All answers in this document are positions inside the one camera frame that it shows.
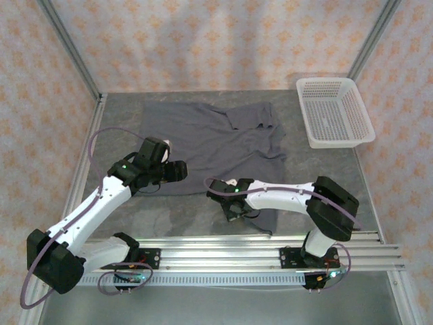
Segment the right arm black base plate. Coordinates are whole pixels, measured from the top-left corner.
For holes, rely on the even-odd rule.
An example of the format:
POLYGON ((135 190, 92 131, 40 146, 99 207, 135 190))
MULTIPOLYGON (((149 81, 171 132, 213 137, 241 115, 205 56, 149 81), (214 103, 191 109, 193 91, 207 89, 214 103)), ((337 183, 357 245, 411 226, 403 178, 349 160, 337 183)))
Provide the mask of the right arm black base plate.
POLYGON ((341 266, 336 248, 331 247, 323 257, 306 253, 303 248, 283 247, 279 249, 282 269, 336 269, 341 266))

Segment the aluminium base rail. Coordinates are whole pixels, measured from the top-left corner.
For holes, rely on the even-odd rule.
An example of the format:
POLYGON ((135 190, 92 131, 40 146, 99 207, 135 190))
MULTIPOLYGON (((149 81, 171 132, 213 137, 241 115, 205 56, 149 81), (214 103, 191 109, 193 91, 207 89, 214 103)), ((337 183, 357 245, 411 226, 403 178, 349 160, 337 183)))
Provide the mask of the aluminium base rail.
MULTIPOLYGON (((349 242, 336 243, 341 266, 336 269, 282 269, 279 249, 302 248, 305 236, 198 236, 136 239, 139 248, 160 248, 157 272, 315 272, 347 268, 352 272, 401 271, 405 259, 397 244, 382 244, 375 232, 352 235, 349 242)), ((105 240, 90 240, 84 244, 89 250, 105 240)), ((118 270, 138 272, 145 268, 130 266, 114 269, 102 267, 96 271, 118 270)))

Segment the grey t-shirt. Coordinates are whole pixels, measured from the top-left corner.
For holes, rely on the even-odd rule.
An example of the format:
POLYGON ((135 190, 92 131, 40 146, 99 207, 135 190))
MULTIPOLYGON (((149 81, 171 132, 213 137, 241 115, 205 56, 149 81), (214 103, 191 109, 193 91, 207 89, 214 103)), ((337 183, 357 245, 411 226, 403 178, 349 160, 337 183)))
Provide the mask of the grey t-shirt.
POLYGON ((285 179, 285 135, 269 102, 235 108, 219 108, 193 102, 148 102, 143 108, 142 136, 169 140, 172 160, 187 164, 188 176, 181 182, 151 186, 145 196, 168 196, 172 211, 182 207, 194 217, 212 219, 210 234, 236 232, 273 233, 277 211, 265 209, 253 219, 227 222, 221 206, 207 198, 204 180, 250 178, 269 183, 285 179))

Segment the aluminium table side rail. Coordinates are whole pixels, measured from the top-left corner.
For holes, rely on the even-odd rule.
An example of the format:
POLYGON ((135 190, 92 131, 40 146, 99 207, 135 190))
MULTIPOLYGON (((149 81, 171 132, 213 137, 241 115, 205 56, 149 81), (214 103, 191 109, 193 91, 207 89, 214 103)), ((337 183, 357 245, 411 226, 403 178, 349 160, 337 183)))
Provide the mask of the aluminium table side rail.
POLYGON ((96 101, 93 114, 87 128, 87 133, 85 140, 83 142, 81 152, 78 158, 78 163, 72 178, 72 183, 68 192, 66 199, 66 204, 60 217, 60 222, 69 216, 76 207, 78 207, 83 201, 83 193, 85 190, 85 184, 87 182, 87 177, 89 175, 89 169, 91 168, 91 163, 88 159, 88 146, 91 136, 100 128, 102 116, 104 113, 104 108, 106 105, 106 99, 108 94, 103 93, 101 98, 96 101))
POLYGON ((358 162, 359 170, 361 173, 361 178, 363 180, 365 191, 367 192, 368 201, 369 201, 369 208, 370 208, 371 214, 373 215, 374 220, 375 220, 375 230, 378 232, 380 242, 382 244, 386 244, 386 239, 385 239, 382 227, 380 225, 380 220, 378 218, 378 214, 377 214, 377 211, 375 209, 375 205, 373 203, 373 196, 372 196, 371 190, 369 189, 369 184, 368 184, 368 181, 366 178, 366 173, 365 173, 364 168, 363 168, 363 163, 361 162, 361 158, 360 158, 359 153, 357 152, 357 149, 354 149, 353 152, 355 153, 355 157, 356 157, 356 160, 358 162))

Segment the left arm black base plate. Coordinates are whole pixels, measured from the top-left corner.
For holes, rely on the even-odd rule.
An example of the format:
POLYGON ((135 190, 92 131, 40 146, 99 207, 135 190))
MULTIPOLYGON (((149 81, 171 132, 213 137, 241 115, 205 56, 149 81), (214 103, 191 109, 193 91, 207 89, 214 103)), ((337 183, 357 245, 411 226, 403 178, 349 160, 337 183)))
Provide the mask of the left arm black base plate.
POLYGON ((129 261, 131 263, 145 263, 152 269, 159 269, 161 251, 160 248, 138 248, 131 253, 129 261))

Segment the white perforated plastic basket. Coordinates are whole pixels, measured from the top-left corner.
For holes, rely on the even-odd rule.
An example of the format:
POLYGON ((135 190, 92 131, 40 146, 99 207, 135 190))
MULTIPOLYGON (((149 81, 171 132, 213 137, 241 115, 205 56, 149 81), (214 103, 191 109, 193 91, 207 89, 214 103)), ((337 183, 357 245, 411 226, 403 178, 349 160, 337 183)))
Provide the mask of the white perforated plastic basket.
POLYGON ((354 148, 375 139, 375 131, 352 79, 298 79, 296 90, 307 139, 313 149, 354 148))

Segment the aluminium lower frame bar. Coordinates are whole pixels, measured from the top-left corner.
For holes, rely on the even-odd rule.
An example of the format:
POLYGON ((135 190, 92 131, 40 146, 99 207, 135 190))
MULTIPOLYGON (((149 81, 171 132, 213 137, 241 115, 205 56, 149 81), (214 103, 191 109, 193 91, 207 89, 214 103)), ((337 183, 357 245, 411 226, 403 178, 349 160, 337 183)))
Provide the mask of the aluminium lower frame bar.
MULTIPOLYGON (((49 287, 45 285, 34 287, 34 289, 26 296, 29 298, 28 303, 38 301, 48 292, 49 287)), ((44 299, 40 304, 38 304, 36 307, 33 307, 32 309, 23 309, 18 325, 38 325, 46 300, 47 299, 44 299)))
POLYGON ((388 271, 387 274, 401 324, 417 325, 417 311, 413 308, 413 294, 407 273, 388 271))

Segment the small circuit board with LED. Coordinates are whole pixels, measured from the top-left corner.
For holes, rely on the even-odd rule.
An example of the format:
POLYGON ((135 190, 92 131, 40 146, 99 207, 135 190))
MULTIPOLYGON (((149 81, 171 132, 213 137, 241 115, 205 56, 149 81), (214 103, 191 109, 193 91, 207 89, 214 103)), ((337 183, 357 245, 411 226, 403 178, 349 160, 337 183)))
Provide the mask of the small circuit board with LED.
POLYGON ((133 291, 143 288, 153 277, 154 273, 149 274, 134 273, 134 272, 120 272, 114 271, 114 278, 116 279, 116 289, 120 294, 131 294, 133 291))
POLYGON ((303 288, 311 292, 322 292, 337 288, 346 278, 347 271, 345 269, 337 269, 332 271, 315 271, 305 272, 305 284, 303 288))

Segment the aluminium frame post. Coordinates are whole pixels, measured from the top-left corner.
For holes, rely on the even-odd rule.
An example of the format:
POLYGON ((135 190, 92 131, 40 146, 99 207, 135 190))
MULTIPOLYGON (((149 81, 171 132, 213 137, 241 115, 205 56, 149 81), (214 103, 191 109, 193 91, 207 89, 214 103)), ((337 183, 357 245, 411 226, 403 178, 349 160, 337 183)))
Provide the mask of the aluminium frame post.
POLYGON ((89 69, 82 59, 82 56, 74 44, 74 41, 72 40, 70 33, 67 31, 67 28, 65 27, 54 4, 51 0, 36 0, 36 2, 47 17, 49 23, 52 25, 55 34, 63 45, 89 93, 95 100, 99 100, 101 98, 101 92, 99 91, 96 82, 91 76, 89 69))
POLYGON ((352 66, 347 74, 347 77, 355 81, 361 74, 362 69, 366 65, 370 55, 373 53, 376 45, 386 30, 388 24, 393 18, 402 0, 387 0, 385 6, 381 10, 375 24, 366 37, 361 49, 359 50, 352 66))

